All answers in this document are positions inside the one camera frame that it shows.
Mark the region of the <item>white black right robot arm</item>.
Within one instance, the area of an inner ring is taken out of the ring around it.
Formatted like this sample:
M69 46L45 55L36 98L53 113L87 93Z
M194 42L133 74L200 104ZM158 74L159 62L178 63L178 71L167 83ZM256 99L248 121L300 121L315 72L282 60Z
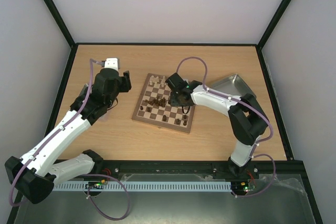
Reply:
M236 146L229 160L229 172L239 178L247 172L247 163L252 157L256 141L267 128L267 117L255 97L242 97L220 93L206 87L199 81L187 82L178 73L166 81L171 89L170 103L176 107L200 105L215 110L230 120Z

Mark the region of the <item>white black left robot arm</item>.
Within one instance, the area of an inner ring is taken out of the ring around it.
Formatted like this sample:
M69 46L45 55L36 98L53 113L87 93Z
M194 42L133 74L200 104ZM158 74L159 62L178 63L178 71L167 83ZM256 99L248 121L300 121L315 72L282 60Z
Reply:
M61 163L55 161L73 140L107 113L119 93L131 90L130 74L125 71L120 76L115 69L103 68L89 95L85 94L87 90L83 88L64 118L38 145L21 158L12 156L5 162L10 183L33 204L46 199L56 185L103 169L103 158L92 150Z

